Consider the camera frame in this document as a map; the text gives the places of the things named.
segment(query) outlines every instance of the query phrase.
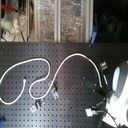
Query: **cable connector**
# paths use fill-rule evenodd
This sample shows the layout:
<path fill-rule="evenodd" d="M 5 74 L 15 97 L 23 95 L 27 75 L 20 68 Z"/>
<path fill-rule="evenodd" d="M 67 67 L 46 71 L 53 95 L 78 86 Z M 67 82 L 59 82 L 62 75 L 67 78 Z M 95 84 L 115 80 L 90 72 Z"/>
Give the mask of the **cable connector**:
<path fill-rule="evenodd" d="M 57 88 L 55 87 L 54 84 L 52 85 L 52 88 L 51 88 L 50 91 L 51 91 L 51 93 L 52 93 L 52 95 L 53 95 L 53 98 L 54 98 L 55 100 L 57 100 L 57 99 L 59 98 L 59 94 L 58 94 Z"/>
<path fill-rule="evenodd" d="M 98 115 L 98 113 L 95 110 L 92 110 L 91 108 L 87 108 L 85 109 L 85 111 L 88 117 L 91 117 L 93 115 Z"/>

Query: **pegboard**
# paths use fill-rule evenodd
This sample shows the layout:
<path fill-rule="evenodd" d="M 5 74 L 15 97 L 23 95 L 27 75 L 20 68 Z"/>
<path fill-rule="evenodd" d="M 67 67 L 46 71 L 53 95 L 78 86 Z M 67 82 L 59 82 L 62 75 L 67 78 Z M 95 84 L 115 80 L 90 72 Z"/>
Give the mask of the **pegboard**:
<path fill-rule="evenodd" d="M 72 53 L 82 53 L 91 58 L 96 65 L 106 61 L 110 71 L 124 60 L 128 60 L 127 44 L 54 44 L 54 43 L 1 43 L 0 76 L 13 64 L 35 57 L 46 58 L 51 64 L 47 80 L 32 88 L 34 96 L 43 95 L 48 89 L 60 63 Z M 99 117 L 86 117 L 85 108 L 95 105 L 102 98 L 81 85 L 82 77 L 98 83 L 94 67 L 82 57 L 69 59 L 57 75 L 55 84 L 59 99 L 54 100 L 51 93 L 45 97 L 45 105 L 34 114 L 30 107 L 35 104 L 29 96 L 30 84 L 47 74 L 48 67 L 43 61 L 30 62 L 11 70 L 0 87 L 0 96 L 5 101 L 14 100 L 22 89 L 23 78 L 27 78 L 25 91 L 13 105 L 0 103 L 0 117 L 6 118 L 1 128 L 96 128 Z M 103 128 L 110 126 L 102 123 Z"/>

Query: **cable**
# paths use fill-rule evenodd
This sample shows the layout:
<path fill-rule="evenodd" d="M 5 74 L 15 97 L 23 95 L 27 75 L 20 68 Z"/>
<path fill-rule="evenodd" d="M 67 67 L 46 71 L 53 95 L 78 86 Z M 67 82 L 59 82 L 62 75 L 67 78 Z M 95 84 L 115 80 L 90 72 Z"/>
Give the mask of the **cable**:
<path fill-rule="evenodd" d="M 37 61 L 37 60 L 45 61 L 45 62 L 48 64 L 48 68 L 49 68 L 49 69 L 48 69 L 48 74 L 47 74 L 47 76 L 46 76 L 45 78 L 40 79 L 40 80 L 37 80 L 37 81 L 40 82 L 40 81 L 43 81 L 43 80 L 47 79 L 48 76 L 49 76 L 49 74 L 50 74 L 50 63 L 49 63 L 46 59 L 43 59 L 43 58 L 34 58 L 34 59 L 29 59 L 29 60 L 22 61 L 22 62 L 19 62 L 19 63 L 17 63 L 17 64 L 14 64 L 14 65 L 11 66 L 9 69 L 7 69 L 7 70 L 4 72 L 4 74 L 2 75 L 1 79 L 0 79 L 0 84 L 2 83 L 2 80 L 4 79 L 5 75 L 6 75 L 11 69 L 13 69 L 14 67 L 19 66 L 19 65 L 22 65 L 22 64 L 25 64 L 25 63 L 28 63 L 28 62 Z M 5 104 L 5 105 L 12 105 L 12 104 L 14 104 L 14 103 L 21 97 L 21 95 L 23 94 L 24 88 L 25 88 L 25 84 L 26 84 L 26 79 L 23 79 L 23 88 L 22 88 L 22 91 L 21 91 L 21 93 L 19 94 L 19 96 L 18 96 L 14 101 L 12 101 L 12 102 L 10 102 L 10 103 L 7 103 L 7 102 L 3 101 L 3 100 L 1 99 L 1 97 L 0 97 L 0 101 L 1 101 L 3 104 Z"/>
<path fill-rule="evenodd" d="M 103 112 L 103 113 L 105 112 L 105 113 L 107 113 L 107 114 L 112 118 L 112 120 L 114 121 L 116 127 L 118 127 L 116 121 L 113 119 L 112 115 L 111 115 L 109 112 L 107 112 L 107 111 L 105 111 L 105 110 L 98 110 L 98 111 L 96 111 L 96 112 L 99 112 L 99 113 L 100 113 L 100 112 Z"/>
<path fill-rule="evenodd" d="M 31 62 L 31 61 L 37 61 L 37 60 L 45 61 L 45 62 L 48 64 L 48 73 L 47 73 L 46 77 L 44 77 L 44 78 L 42 78 L 42 79 L 39 79 L 39 80 L 35 80 L 34 82 L 32 82 L 32 84 L 31 84 L 30 87 L 29 87 L 29 94 L 30 94 L 31 98 L 36 99 L 36 100 L 42 99 L 42 98 L 44 98 L 44 97 L 49 93 L 49 91 L 51 90 L 52 85 L 53 85 L 53 83 L 54 83 L 54 81 L 55 81 L 55 79 L 56 79 L 56 76 L 57 76 L 57 74 L 58 74 L 60 68 L 63 66 L 63 64 L 64 64 L 69 58 L 74 57 L 74 56 L 81 56 L 81 57 L 84 57 L 85 59 L 87 59 L 88 61 L 90 61 L 90 62 L 92 63 L 92 65 L 95 67 L 96 72 L 97 72 L 97 74 L 98 74 L 100 87 L 102 87 L 102 84 L 101 84 L 101 77 L 100 77 L 100 73 L 99 73 L 99 71 L 98 71 L 98 68 L 96 67 L 96 65 L 94 64 L 94 62 L 93 62 L 92 60 L 90 60 L 88 57 L 86 57 L 85 55 L 80 54 L 80 53 L 72 54 L 72 55 L 66 57 L 66 58 L 63 60 L 63 62 L 60 64 L 59 68 L 57 69 L 57 71 L 56 71 L 56 73 L 55 73 L 55 75 L 54 75 L 54 77 L 53 77 L 53 80 L 52 80 L 52 83 L 51 83 L 50 87 L 48 88 L 47 92 L 46 92 L 43 96 L 41 96 L 41 97 L 34 97 L 34 96 L 32 96 L 32 94 L 31 94 L 31 89 L 32 89 L 32 86 L 33 86 L 34 84 L 36 84 L 37 82 L 41 82 L 41 81 L 46 80 L 46 79 L 48 78 L 49 74 L 50 74 L 50 63 L 49 63 L 46 59 L 43 59 L 43 58 L 29 59 L 29 60 L 22 61 L 22 62 L 19 62 L 19 63 L 17 63 L 17 64 L 14 64 L 13 66 L 11 66 L 9 69 L 7 69 L 7 70 L 4 72 L 4 74 L 2 75 L 2 77 L 1 77 L 1 79 L 0 79 L 0 84 L 2 83 L 2 80 L 3 80 L 3 78 L 5 77 L 5 75 L 6 75 L 11 69 L 13 69 L 14 67 L 19 66 L 19 65 L 22 65 L 22 64 L 25 64 L 25 63 L 28 63 L 28 62 Z M 23 88 L 22 88 L 22 91 L 21 91 L 20 95 L 19 95 L 14 101 L 12 101 L 12 102 L 10 102 L 10 103 L 7 103 L 7 102 L 4 102 L 4 101 L 1 99 L 1 97 L 0 97 L 0 101 L 1 101 L 3 104 L 5 104 L 5 105 L 14 104 L 14 103 L 20 98 L 20 96 L 22 95 L 22 93 L 23 93 L 23 91 L 24 91 L 24 88 L 25 88 L 25 82 L 24 82 L 24 84 L 23 84 Z"/>
<path fill-rule="evenodd" d="M 92 60 L 90 60 L 88 57 L 86 57 L 85 55 L 83 55 L 83 54 L 75 53 L 75 54 L 72 54 L 72 55 L 68 56 L 67 58 L 65 58 L 65 59 L 63 60 L 63 62 L 60 64 L 59 68 L 57 69 L 57 71 L 56 71 L 56 73 L 55 73 L 55 75 L 54 75 L 54 77 L 53 77 L 53 80 L 52 80 L 52 83 L 51 83 L 50 87 L 48 88 L 47 92 L 46 92 L 43 96 L 41 96 L 41 97 L 34 97 L 34 96 L 32 96 L 32 94 L 31 94 L 31 88 L 32 88 L 32 86 L 33 86 L 36 82 L 40 82 L 40 81 L 38 81 L 38 80 L 37 80 L 37 81 L 34 81 L 34 82 L 30 85 L 29 94 L 30 94 L 31 98 L 33 98 L 33 99 L 35 99 L 35 100 L 39 100 L 39 99 L 44 98 L 44 97 L 49 93 L 49 91 L 51 90 L 52 85 L 53 85 L 53 83 L 54 83 L 54 81 L 55 81 L 55 79 L 56 79 L 56 76 L 57 76 L 57 74 L 58 74 L 60 68 L 62 67 L 62 65 L 63 65 L 69 58 L 71 58 L 71 57 L 73 57 L 73 56 L 81 56 L 81 57 L 84 57 L 84 58 L 86 58 L 88 61 L 90 61 L 90 62 L 92 63 L 92 65 L 95 67 L 95 69 L 96 69 L 96 71 L 97 71 L 100 87 L 102 87 L 101 78 L 100 78 L 100 73 L 99 73 L 99 71 L 98 71 L 98 68 L 97 68 L 96 65 L 94 64 L 94 62 L 93 62 Z"/>

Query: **wire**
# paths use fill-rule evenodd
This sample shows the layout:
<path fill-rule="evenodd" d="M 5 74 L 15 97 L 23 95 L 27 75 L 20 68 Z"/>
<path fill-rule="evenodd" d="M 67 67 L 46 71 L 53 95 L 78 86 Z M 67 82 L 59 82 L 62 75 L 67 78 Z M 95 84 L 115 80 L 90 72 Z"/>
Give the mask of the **wire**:
<path fill-rule="evenodd" d="M 90 62 L 92 63 L 92 65 L 95 67 L 95 69 L 96 69 L 96 71 L 97 71 L 98 78 L 99 78 L 99 84 L 100 84 L 100 86 L 102 87 L 100 74 L 99 74 L 98 68 L 96 67 L 96 65 L 94 64 L 94 62 L 93 62 L 92 60 L 90 60 L 88 57 L 86 57 L 85 55 L 83 55 L 83 54 L 75 53 L 75 54 L 72 54 L 72 55 L 68 56 L 67 58 L 65 58 L 65 59 L 63 60 L 63 62 L 60 64 L 59 68 L 57 69 L 57 71 L 56 71 L 56 73 L 55 73 L 55 75 L 54 75 L 54 77 L 53 77 L 53 80 L 52 80 L 52 83 L 51 83 L 50 87 L 48 88 L 47 92 L 46 92 L 43 96 L 41 96 L 41 97 L 34 97 L 34 96 L 32 96 L 32 94 L 31 94 L 31 88 L 32 88 L 32 86 L 33 86 L 36 82 L 38 82 L 38 80 L 37 80 L 37 81 L 34 81 L 34 82 L 30 85 L 30 88 L 29 88 L 29 94 L 30 94 L 30 96 L 31 96 L 33 99 L 35 99 L 35 100 L 39 100 L 39 99 L 44 98 L 44 97 L 49 93 L 49 91 L 51 90 L 52 85 L 53 85 L 53 83 L 54 83 L 54 81 L 55 81 L 55 79 L 56 79 L 56 76 L 57 76 L 57 74 L 58 74 L 60 68 L 63 66 L 63 64 L 64 64 L 69 58 L 71 58 L 71 57 L 73 57 L 73 56 L 81 56 L 81 57 L 84 57 L 84 58 L 86 58 L 88 61 L 90 61 Z"/>
<path fill-rule="evenodd" d="M 19 66 L 19 65 L 22 65 L 22 64 L 25 64 L 25 63 L 28 63 L 28 62 L 37 61 L 37 60 L 45 61 L 45 62 L 48 64 L 48 73 L 47 73 L 46 77 L 44 77 L 44 78 L 42 78 L 42 79 L 35 80 L 34 82 L 32 82 L 32 84 L 31 84 L 30 87 L 29 87 L 29 94 L 30 94 L 31 98 L 36 99 L 36 100 L 42 99 L 42 98 L 44 98 L 45 96 L 47 96 L 47 94 L 48 94 L 49 91 L 51 90 L 52 85 L 53 85 L 53 83 L 54 83 L 54 81 L 55 81 L 55 79 L 56 79 L 56 76 L 57 76 L 59 70 L 61 69 L 61 67 L 63 66 L 63 64 L 64 64 L 68 59 L 70 59 L 71 57 L 74 57 L 74 56 L 81 56 L 81 57 L 84 57 L 85 59 L 87 59 L 88 61 L 90 61 L 90 62 L 92 63 L 92 65 L 95 67 L 96 72 L 97 72 L 97 74 L 98 74 L 99 84 L 100 84 L 100 86 L 102 87 L 102 84 L 101 84 L 101 77 L 100 77 L 98 68 L 96 67 L 96 65 L 94 64 L 94 62 L 93 62 L 92 60 L 90 60 L 88 57 L 86 57 L 85 55 L 80 54 L 80 53 L 72 54 L 72 55 L 66 57 L 66 58 L 63 60 L 63 62 L 60 64 L 59 68 L 57 69 L 57 71 L 56 71 L 56 73 L 55 73 L 55 75 L 54 75 L 54 77 L 53 77 L 52 83 L 51 83 L 51 85 L 49 86 L 47 92 L 46 92 L 43 96 L 41 96 L 41 97 L 34 97 L 34 96 L 32 96 L 32 94 L 31 94 L 31 89 L 32 89 L 33 85 L 36 84 L 37 82 L 42 82 L 42 81 L 46 80 L 46 79 L 48 78 L 49 74 L 50 74 L 50 63 L 49 63 L 46 59 L 43 59 L 43 58 L 29 59 L 29 60 L 22 61 L 22 62 L 19 62 L 19 63 L 15 64 L 15 65 L 11 66 L 11 67 L 10 67 L 9 69 L 7 69 L 7 70 L 4 72 L 4 74 L 2 75 L 2 77 L 1 77 L 1 79 L 0 79 L 0 84 L 2 83 L 2 80 L 3 80 L 3 78 L 5 77 L 5 75 L 6 75 L 11 69 L 13 69 L 14 67 Z M 5 105 L 14 104 L 14 103 L 20 98 L 20 96 L 22 95 L 22 93 L 23 93 L 23 91 L 24 91 L 24 88 L 25 88 L 25 83 L 24 83 L 24 85 L 23 85 L 23 88 L 22 88 L 22 91 L 21 91 L 20 95 L 19 95 L 14 101 L 12 101 L 12 102 L 10 102 L 10 103 L 7 103 L 7 102 L 4 102 L 4 101 L 1 99 L 1 97 L 0 97 L 0 101 L 1 101 L 3 104 L 5 104 Z"/>
<path fill-rule="evenodd" d="M 19 63 L 17 63 L 17 64 L 14 64 L 14 65 L 11 66 L 9 69 L 7 69 L 7 70 L 4 72 L 4 74 L 2 75 L 1 79 L 0 79 L 0 84 L 2 83 L 2 80 L 4 79 L 5 75 L 6 75 L 11 69 L 13 69 L 14 67 L 19 66 L 19 65 L 22 65 L 22 64 L 25 64 L 25 63 L 28 63 L 28 62 L 38 61 L 38 60 L 45 61 L 45 62 L 48 64 L 48 68 L 49 68 L 49 69 L 48 69 L 48 74 L 47 74 L 47 76 L 46 76 L 45 78 L 40 79 L 40 80 L 37 80 L 37 81 L 40 82 L 40 81 L 43 81 L 43 80 L 47 79 L 47 77 L 48 77 L 49 74 L 50 74 L 50 63 L 49 63 L 46 59 L 43 59 L 43 58 L 34 58 L 34 59 L 29 59 L 29 60 L 22 61 L 22 62 L 19 62 Z M 1 99 L 1 97 L 0 97 L 0 101 L 1 101 L 3 104 L 5 104 L 5 105 L 12 105 L 12 104 L 14 104 L 14 103 L 21 97 L 21 95 L 23 94 L 24 88 L 25 88 L 25 84 L 26 84 L 26 79 L 23 79 L 23 88 L 22 88 L 22 91 L 21 91 L 21 93 L 19 94 L 19 96 L 18 96 L 14 101 L 12 101 L 12 102 L 10 102 L 10 103 L 7 103 L 7 102 L 3 101 L 3 100 Z"/>
<path fill-rule="evenodd" d="M 105 113 L 107 113 L 107 114 L 112 118 L 112 120 L 114 121 L 116 127 L 118 127 L 116 121 L 113 119 L 112 115 L 111 115 L 109 112 L 107 112 L 107 111 L 105 111 L 105 110 L 98 110 L 98 111 L 96 111 L 96 112 L 99 112 L 99 113 L 100 113 L 100 112 L 103 112 L 103 113 L 105 112 Z"/>

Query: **white cable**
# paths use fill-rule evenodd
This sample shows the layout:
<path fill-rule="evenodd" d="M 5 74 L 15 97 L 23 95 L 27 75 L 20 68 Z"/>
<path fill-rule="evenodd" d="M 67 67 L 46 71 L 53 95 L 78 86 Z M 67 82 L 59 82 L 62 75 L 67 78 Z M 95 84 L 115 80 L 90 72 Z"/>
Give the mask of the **white cable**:
<path fill-rule="evenodd" d="M 5 75 L 6 75 L 11 69 L 13 69 L 14 67 L 19 66 L 19 65 L 22 65 L 22 64 L 25 64 L 25 63 L 28 63 L 28 62 L 38 61 L 38 60 L 45 61 L 45 62 L 48 64 L 48 74 L 47 74 L 47 76 L 46 76 L 45 78 L 35 81 L 35 83 L 47 79 L 47 77 L 48 77 L 49 74 L 50 74 L 50 63 L 49 63 L 46 59 L 43 59 L 43 58 L 34 58 L 34 59 L 29 59 L 29 60 L 22 61 L 22 62 L 19 62 L 19 63 L 17 63 L 17 64 L 14 64 L 14 65 L 11 66 L 9 69 L 7 69 L 7 70 L 4 72 L 4 74 L 2 75 L 1 79 L 0 79 L 0 84 L 2 83 L 2 80 L 3 80 L 3 78 L 5 77 Z M 3 100 L 1 99 L 1 97 L 0 97 L 0 101 L 1 101 L 3 104 L 5 104 L 5 105 L 12 105 L 12 104 L 14 104 L 14 103 L 21 97 L 21 95 L 23 94 L 24 88 L 25 88 L 25 84 L 26 84 L 26 79 L 23 79 L 23 88 L 22 88 L 22 91 L 21 91 L 21 93 L 19 94 L 19 96 L 18 96 L 14 101 L 12 101 L 12 102 L 10 102 L 10 103 L 7 103 L 7 102 L 3 101 Z"/>
<path fill-rule="evenodd" d="M 39 100 L 39 99 L 42 99 L 42 98 L 46 97 L 47 94 L 49 93 L 49 91 L 50 91 L 51 88 L 52 88 L 52 85 L 53 85 L 53 83 L 54 83 L 54 81 L 55 81 L 55 79 L 56 79 L 56 76 L 57 76 L 57 74 L 58 74 L 60 68 L 63 66 L 63 64 L 64 64 L 69 58 L 71 58 L 71 57 L 73 57 L 73 56 L 81 56 L 81 57 L 84 57 L 84 58 L 86 58 L 88 61 L 90 61 L 90 62 L 92 63 L 92 65 L 95 67 L 96 72 L 97 72 L 97 74 L 98 74 L 100 87 L 102 87 L 100 73 L 99 73 L 99 71 L 98 71 L 98 68 L 97 68 L 96 65 L 94 64 L 94 62 L 93 62 L 92 60 L 90 60 L 88 57 L 86 57 L 85 55 L 83 55 L 83 54 L 75 53 L 75 54 L 72 54 L 72 55 L 68 56 L 67 58 L 65 58 L 65 59 L 63 60 L 63 62 L 60 64 L 59 68 L 57 69 L 57 71 L 56 71 L 56 73 L 55 73 L 55 75 L 54 75 L 54 77 L 53 77 L 53 80 L 52 80 L 51 85 L 49 86 L 47 92 L 46 92 L 43 96 L 41 96 L 41 97 L 34 97 L 34 96 L 32 96 L 32 94 L 31 94 L 31 88 L 32 88 L 32 86 L 33 86 L 36 82 L 39 82 L 38 80 L 37 80 L 37 81 L 34 81 L 34 82 L 30 85 L 30 88 L 29 88 L 29 94 L 30 94 L 30 96 L 31 96 L 33 99 L 35 99 L 35 100 Z"/>
<path fill-rule="evenodd" d="M 11 67 L 10 67 L 8 70 L 6 70 L 5 73 L 2 75 L 2 77 L 1 77 L 1 79 L 0 79 L 0 84 L 2 83 L 2 80 L 3 80 L 3 78 L 5 77 L 5 75 L 6 75 L 11 69 L 13 69 L 14 67 L 19 66 L 19 65 L 21 65 L 21 64 L 25 64 L 25 63 L 31 62 L 31 61 L 37 61 L 37 60 L 45 61 L 45 62 L 48 64 L 48 73 L 47 73 L 46 77 L 32 82 L 32 84 L 30 85 L 30 88 L 29 88 L 29 94 L 30 94 L 30 96 L 31 96 L 33 99 L 36 99 L 36 100 L 42 99 L 42 98 L 44 98 L 45 96 L 47 96 L 47 94 L 48 94 L 49 91 L 51 90 L 52 85 L 53 85 L 53 83 L 54 83 L 54 81 L 55 81 L 55 79 L 56 79 L 56 76 L 57 76 L 57 74 L 58 74 L 60 68 L 63 66 L 63 64 L 64 64 L 69 58 L 74 57 L 74 56 L 81 56 L 81 57 L 84 57 L 84 58 L 86 58 L 88 61 L 90 61 L 90 62 L 92 63 L 92 65 L 95 67 L 96 72 L 97 72 L 97 74 L 98 74 L 100 87 L 102 87 L 102 84 L 101 84 L 101 77 L 100 77 L 100 73 L 99 73 L 99 71 L 98 71 L 98 68 L 96 67 L 96 65 L 94 64 L 94 62 L 93 62 L 92 60 L 90 60 L 88 57 L 86 57 L 85 55 L 80 54 L 80 53 L 72 54 L 72 55 L 66 57 L 66 58 L 63 60 L 63 62 L 60 64 L 59 68 L 57 69 L 57 71 L 56 71 L 56 73 L 55 73 L 55 75 L 54 75 L 54 77 L 53 77 L 53 80 L 52 80 L 52 83 L 51 83 L 50 87 L 48 88 L 47 92 L 46 92 L 43 96 L 41 96 L 41 97 L 34 97 L 34 96 L 32 96 L 32 94 L 31 94 L 31 89 L 32 89 L 32 86 L 33 86 L 35 83 L 46 80 L 46 79 L 48 78 L 49 74 L 50 74 L 50 63 L 49 63 L 46 59 L 43 59 L 43 58 L 30 59 L 30 60 L 26 60 L 26 61 L 23 61 L 23 62 L 19 62 L 19 63 L 15 64 L 15 65 L 11 66 Z M 7 102 L 4 102 L 4 101 L 1 99 L 1 97 L 0 97 L 0 101 L 1 101 L 3 104 L 5 104 L 5 105 L 14 104 L 14 103 L 21 97 L 21 95 L 23 94 L 23 91 L 24 91 L 24 88 L 25 88 L 25 83 L 26 83 L 26 80 L 24 79 L 24 80 L 23 80 L 23 88 L 22 88 L 22 91 L 21 91 L 21 93 L 19 94 L 19 96 L 18 96 L 14 101 L 12 101 L 12 102 L 10 102 L 10 103 L 7 103 Z"/>

